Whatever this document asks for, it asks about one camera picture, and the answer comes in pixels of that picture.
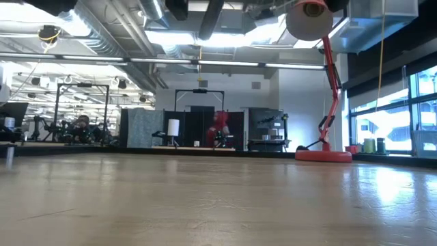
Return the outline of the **long LED light strip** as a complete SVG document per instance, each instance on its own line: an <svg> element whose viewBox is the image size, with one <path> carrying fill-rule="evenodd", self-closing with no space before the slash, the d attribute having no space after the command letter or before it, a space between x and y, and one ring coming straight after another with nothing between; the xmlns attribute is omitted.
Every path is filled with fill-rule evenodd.
<svg viewBox="0 0 437 246"><path fill-rule="evenodd" d="M160 58L138 58L138 57L99 57L86 55L60 55L42 53L11 53L0 52L0 58L5 60L26 59L26 60L61 60L75 62L95 62L99 64L127 64L127 63L148 63L148 64L175 64L195 66L241 66L249 68L277 68L290 70L325 70L326 66L305 65L305 64L280 64L251 61L218 61L204 59L160 59Z"/></svg>

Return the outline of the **black partition panels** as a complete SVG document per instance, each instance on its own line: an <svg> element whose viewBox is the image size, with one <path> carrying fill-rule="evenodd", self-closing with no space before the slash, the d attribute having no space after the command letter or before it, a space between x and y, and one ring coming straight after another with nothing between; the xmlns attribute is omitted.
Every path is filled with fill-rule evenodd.
<svg viewBox="0 0 437 246"><path fill-rule="evenodd" d="M181 147L193 147L196 141L204 148L207 147L202 142L202 112L186 112L186 111L164 111L164 126L162 131L157 131L152 134L153 137L159 137L162 139L160 146L165 146L170 142L170 138L167 136L167 126L169 119L178 119L180 121L179 136L176 137L177 143ZM215 112L206 113L206 130L208 130L213 121ZM223 136L225 138L225 147L234 148L236 150L244 149L244 114L243 112L228 112L227 125L229 127L230 134ZM123 109L120 119L119 130L119 145L123 148L127 148L128 138L128 109Z"/></svg>

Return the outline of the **person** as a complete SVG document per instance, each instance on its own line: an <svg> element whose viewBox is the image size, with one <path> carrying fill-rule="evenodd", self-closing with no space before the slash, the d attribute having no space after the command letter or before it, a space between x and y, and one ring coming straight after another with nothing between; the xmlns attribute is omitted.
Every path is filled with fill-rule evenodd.
<svg viewBox="0 0 437 246"><path fill-rule="evenodd" d="M206 135L206 145L207 147L213 148L218 144L216 137L228 136L230 134L229 127L227 125L228 112L217 111L214 113L213 121L211 127L207 131Z"/></svg>
<svg viewBox="0 0 437 246"><path fill-rule="evenodd" d="M75 144L90 144L93 141L89 126L89 117L80 115L69 127L71 142Z"/></svg>

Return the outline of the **white table lamp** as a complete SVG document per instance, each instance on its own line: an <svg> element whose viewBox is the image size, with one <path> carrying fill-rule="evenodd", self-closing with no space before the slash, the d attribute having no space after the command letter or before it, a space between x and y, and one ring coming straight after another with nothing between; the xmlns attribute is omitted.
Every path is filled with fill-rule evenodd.
<svg viewBox="0 0 437 246"><path fill-rule="evenodd" d="M175 140L179 136L180 121L178 119L169 119L167 126L167 136L170 138L169 145L178 147L179 144Z"/></svg>

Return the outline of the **grey-blue curtain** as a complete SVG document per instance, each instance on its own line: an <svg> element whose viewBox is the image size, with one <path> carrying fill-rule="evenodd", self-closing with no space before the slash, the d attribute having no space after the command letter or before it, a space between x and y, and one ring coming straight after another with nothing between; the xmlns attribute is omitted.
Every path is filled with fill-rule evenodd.
<svg viewBox="0 0 437 246"><path fill-rule="evenodd" d="M128 148L152 148L162 144L162 139L152 134L162 131L164 111L151 111L142 108L128 110Z"/></svg>

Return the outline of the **red desk lamp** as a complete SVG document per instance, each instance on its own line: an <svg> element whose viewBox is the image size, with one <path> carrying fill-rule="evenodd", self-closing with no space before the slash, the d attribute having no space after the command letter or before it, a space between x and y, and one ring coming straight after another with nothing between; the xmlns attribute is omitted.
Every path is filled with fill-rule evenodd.
<svg viewBox="0 0 437 246"><path fill-rule="evenodd" d="M303 41L320 39L324 48L326 75L333 94L332 105L318 126L320 137L316 141L322 144L321 150L310 150L308 146L298 146L295 159L299 161L352 162L352 154L344 151L332 151L328 133L335 121L335 115L341 99L341 82L333 60L329 34L333 30L333 15L324 0L296 0L286 14L286 26L289 33Z"/></svg>

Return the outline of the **black monitor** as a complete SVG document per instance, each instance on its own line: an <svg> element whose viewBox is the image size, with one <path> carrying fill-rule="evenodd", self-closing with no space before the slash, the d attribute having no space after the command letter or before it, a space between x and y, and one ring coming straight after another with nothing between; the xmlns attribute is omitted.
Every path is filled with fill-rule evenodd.
<svg viewBox="0 0 437 246"><path fill-rule="evenodd" d="M0 106L0 115L15 119L15 127L21 127L29 103L27 102L6 102Z"/></svg>

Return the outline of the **large window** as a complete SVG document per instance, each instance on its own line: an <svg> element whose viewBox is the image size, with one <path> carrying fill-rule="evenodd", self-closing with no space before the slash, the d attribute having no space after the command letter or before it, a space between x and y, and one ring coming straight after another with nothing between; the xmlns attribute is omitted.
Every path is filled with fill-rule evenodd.
<svg viewBox="0 0 437 246"><path fill-rule="evenodd" d="M346 91L350 143L381 137L387 154L437 159L437 65L416 73L404 66L393 78Z"/></svg>

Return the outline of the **black gantry frame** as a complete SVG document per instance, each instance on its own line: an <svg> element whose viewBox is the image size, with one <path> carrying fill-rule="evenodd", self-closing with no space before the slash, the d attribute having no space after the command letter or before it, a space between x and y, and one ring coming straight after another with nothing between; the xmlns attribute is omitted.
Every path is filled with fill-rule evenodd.
<svg viewBox="0 0 437 246"><path fill-rule="evenodd" d="M219 99L219 102L221 103L221 111L224 111L224 99L225 99L225 92L220 90L207 90L207 89L192 89L192 90L175 90L174 94L174 111L177 111L177 105L178 101L185 95L187 92L192 92L194 94L212 94L213 96L216 96L216 93L221 94L221 98ZM202 112L202 144L205 144L207 146L208 144L208 131L206 130L206 113L215 112L215 109L212 108L212 106L194 106L195 109L191 109L191 112Z"/></svg>
<svg viewBox="0 0 437 246"><path fill-rule="evenodd" d="M51 131L54 142L72 143L70 125L80 115L89 117L91 135L89 144L105 145L108 130L110 86L93 83L59 83L57 85Z"/></svg>

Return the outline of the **ribbed ceiling ventilation duct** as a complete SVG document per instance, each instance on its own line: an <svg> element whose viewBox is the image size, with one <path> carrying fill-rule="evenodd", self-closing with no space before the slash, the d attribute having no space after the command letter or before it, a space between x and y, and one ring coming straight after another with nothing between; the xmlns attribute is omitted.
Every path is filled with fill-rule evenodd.
<svg viewBox="0 0 437 246"><path fill-rule="evenodd" d="M78 0L74 12L91 29L90 41L85 41L85 46L94 53L104 57L128 57L119 42L109 33L106 27L97 19L85 5L84 0ZM155 92L158 87L167 89L167 84L159 77L154 64L130 63L115 66L127 74L140 89Z"/></svg>

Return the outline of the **black aluminium table frame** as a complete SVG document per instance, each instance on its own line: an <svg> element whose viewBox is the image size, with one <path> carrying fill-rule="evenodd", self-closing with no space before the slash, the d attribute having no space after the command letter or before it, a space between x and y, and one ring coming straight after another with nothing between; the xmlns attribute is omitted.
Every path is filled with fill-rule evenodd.
<svg viewBox="0 0 437 246"><path fill-rule="evenodd" d="M292 152L242 152L228 150L183 150L159 148L108 148L97 146L17 146L15 144L0 144L0 163L4 162L8 150L13 149L13 156L52 156L63 154L144 154L167 156L208 156L208 157L236 157L253 159L287 159L295 158ZM355 162L377 165L414 167L437 171L437 159L420 159L408 156L382 156L372 154L355 154Z"/></svg>

